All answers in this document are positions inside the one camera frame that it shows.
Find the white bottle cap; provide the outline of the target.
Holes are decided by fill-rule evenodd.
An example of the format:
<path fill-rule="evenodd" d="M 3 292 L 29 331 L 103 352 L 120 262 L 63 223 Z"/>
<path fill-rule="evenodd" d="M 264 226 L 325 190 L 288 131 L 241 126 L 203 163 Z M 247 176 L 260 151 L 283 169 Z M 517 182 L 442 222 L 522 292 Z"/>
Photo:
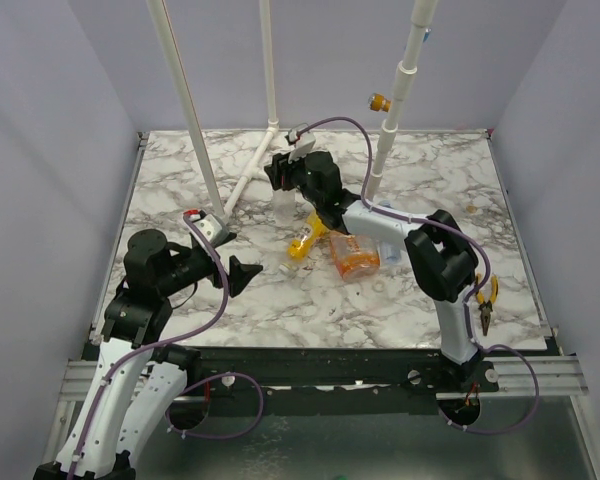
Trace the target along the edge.
<path fill-rule="evenodd" d="M 297 267 L 290 263 L 281 263 L 279 271 L 288 278 L 293 278 L 297 274 Z"/>

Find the clear plastic bottle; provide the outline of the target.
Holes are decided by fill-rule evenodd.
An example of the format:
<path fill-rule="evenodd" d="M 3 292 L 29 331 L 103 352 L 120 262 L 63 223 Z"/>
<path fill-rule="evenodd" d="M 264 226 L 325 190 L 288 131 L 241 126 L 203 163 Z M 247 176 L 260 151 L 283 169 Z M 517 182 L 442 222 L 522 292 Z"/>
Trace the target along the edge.
<path fill-rule="evenodd" d="M 277 190 L 272 195 L 274 220 L 279 225 L 291 223 L 296 215 L 295 192 Z"/>

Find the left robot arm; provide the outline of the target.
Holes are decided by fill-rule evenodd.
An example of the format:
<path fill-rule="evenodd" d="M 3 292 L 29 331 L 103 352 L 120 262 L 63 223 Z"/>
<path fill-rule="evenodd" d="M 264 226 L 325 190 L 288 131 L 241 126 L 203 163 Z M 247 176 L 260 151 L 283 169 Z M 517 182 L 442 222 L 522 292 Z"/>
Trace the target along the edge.
<path fill-rule="evenodd" d="M 262 271 L 215 248 L 234 239 L 224 227 L 203 226 L 191 246 L 156 229 L 131 236 L 125 276 L 106 307 L 103 341 L 84 405 L 56 458 L 37 479 L 133 479 L 151 434 L 175 398 L 203 385 L 198 351 L 161 334 L 173 313 L 173 294 L 203 279 L 229 299 Z"/>

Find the yellow pomelo drink bottle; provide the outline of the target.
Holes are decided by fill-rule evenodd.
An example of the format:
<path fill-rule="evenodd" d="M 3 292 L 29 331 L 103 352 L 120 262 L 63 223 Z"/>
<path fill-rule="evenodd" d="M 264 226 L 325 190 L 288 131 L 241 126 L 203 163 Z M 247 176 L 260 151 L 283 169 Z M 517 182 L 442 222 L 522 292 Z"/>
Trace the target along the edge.
<path fill-rule="evenodd" d="M 287 249 L 287 254 L 292 260 L 303 260 L 311 251 L 315 243 L 325 236 L 327 227 L 322 223 L 316 212 L 312 212 L 305 220 L 298 235 L 292 240 Z"/>

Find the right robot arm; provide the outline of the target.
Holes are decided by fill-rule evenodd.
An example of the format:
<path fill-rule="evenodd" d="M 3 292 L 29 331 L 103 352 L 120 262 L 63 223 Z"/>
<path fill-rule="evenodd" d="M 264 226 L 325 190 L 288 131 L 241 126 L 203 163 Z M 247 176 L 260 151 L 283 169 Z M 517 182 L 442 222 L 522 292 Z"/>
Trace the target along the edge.
<path fill-rule="evenodd" d="M 417 285 L 434 301 L 441 333 L 441 354 L 448 360 L 440 379 L 460 392 L 476 380 L 472 362 L 479 357 L 463 301 L 475 285 L 478 257 L 469 238 L 444 210 L 413 215 L 369 206 L 343 187 L 339 167 L 327 151 L 293 160 L 276 154 L 264 172 L 275 191 L 297 190 L 330 230 L 362 235 L 406 252 Z"/>

